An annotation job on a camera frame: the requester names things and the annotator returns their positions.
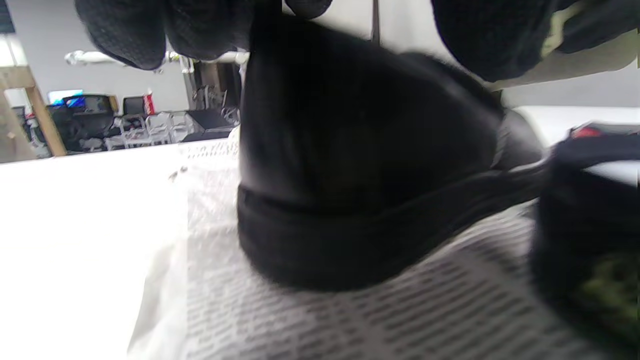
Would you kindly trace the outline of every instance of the wooden beam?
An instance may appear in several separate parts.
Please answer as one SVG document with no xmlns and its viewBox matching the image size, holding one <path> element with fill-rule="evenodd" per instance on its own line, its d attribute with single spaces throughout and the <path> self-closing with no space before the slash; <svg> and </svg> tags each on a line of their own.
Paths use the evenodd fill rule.
<svg viewBox="0 0 640 360">
<path fill-rule="evenodd" d="M 40 129 L 44 134 L 44 138 L 47 140 L 49 151 L 51 151 L 51 154 L 53 156 L 66 155 L 67 150 L 65 149 L 65 145 L 62 143 L 62 139 L 60 138 L 60 134 L 58 133 L 58 128 L 51 119 L 49 110 L 47 110 L 47 106 L 42 100 L 40 89 L 38 89 L 37 86 L 32 86 L 29 88 L 25 88 L 25 90 L 27 92 L 29 102 L 31 103 L 33 113 L 36 115 L 36 118 L 38 118 Z"/>
<path fill-rule="evenodd" d="M 0 87 L 4 89 L 32 88 L 36 86 L 28 66 L 0 67 Z"/>
<path fill-rule="evenodd" d="M 22 124 L 4 96 L 5 88 L 0 88 L 0 163 L 26 161 L 36 158 L 27 140 Z"/>
</svg>

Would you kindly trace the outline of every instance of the white paper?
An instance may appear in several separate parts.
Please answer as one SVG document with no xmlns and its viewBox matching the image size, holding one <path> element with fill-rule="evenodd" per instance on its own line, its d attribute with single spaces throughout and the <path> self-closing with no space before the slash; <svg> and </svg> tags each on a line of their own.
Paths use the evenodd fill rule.
<svg viewBox="0 0 640 360">
<path fill-rule="evenodd" d="M 294 291 L 266 281 L 244 258 L 238 173 L 214 164 L 233 157 L 216 146 L 185 152 L 210 156 L 188 161 L 176 178 L 188 190 L 188 237 L 167 255 L 173 261 L 157 263 L 158 287 L 143 300 L 155 325 L 144 341 L 132 339 L 130 359 L 607 358 L 530 287 L 530 204 L 480 221 L 379 286 Z"/>
</svg>

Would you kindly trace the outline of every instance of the red object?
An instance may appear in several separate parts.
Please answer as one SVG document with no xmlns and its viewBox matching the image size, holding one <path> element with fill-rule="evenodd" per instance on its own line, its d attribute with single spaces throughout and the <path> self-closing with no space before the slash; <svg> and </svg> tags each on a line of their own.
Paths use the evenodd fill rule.
<svg viewBox="0 0 640 360">
<path fill-rule="evenodd" d="M 571 137 L 574 139 L 577 138 L 596 138 L 598 136 L 602 136 L 602 133 L 596 129 L 591 129 L 590 127 L 583 127 L 578 129 L 571 134 Z"/>
<path fill-rule="evenodd" d="M 155 115 L 156 108 L 154 107 L 154 98 L 151 91 L 143 96 L 143 100 L 145 102 L 145 113 L 147 115 Z"/>
</svg>

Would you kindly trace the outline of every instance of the table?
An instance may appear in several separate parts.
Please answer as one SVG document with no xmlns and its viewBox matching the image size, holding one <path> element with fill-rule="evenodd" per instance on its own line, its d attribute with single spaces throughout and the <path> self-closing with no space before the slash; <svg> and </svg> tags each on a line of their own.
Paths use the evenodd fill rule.
<svg viewBox="0 0 640 360">
<path fill-rule="evenodd" d="M 547 145 L 592 119 L 640 123 L 638 109 L 520 111 Z M 0 166 L 0 359 L 126 358 L 149 264 L 185 236 L 171 178 L 197 156 L 181 149 L 215 141 Z"/>
</svg>

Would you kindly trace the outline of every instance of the computer monitor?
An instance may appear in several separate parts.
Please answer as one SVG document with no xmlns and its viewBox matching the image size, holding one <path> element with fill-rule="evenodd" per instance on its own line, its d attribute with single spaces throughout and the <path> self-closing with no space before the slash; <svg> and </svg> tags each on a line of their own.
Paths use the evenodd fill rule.
<svg viewBox="0 0 640 360">
<path fill-rule="evenodd" d="M 83 91 L 81 89 L 79 90 L 57 90 L 57 91 L 52 91 L 49 92 L 48 96 L 49 96 L 49 104 L 51 105 L 55 105 L 55 106 L 59 106 L 59 105 L 64 105 L 64 100 L 63 98 L 65 97 L 69 97 L 69 96 L 75 96 L 75 95 L 82 95 Z M 84 97 L 79 97 L 77 99 L 74 99 L 73 102 L 67 104 L 67 106 L 69 108 L 82 108 L 84 107 Z"/>
</svg>

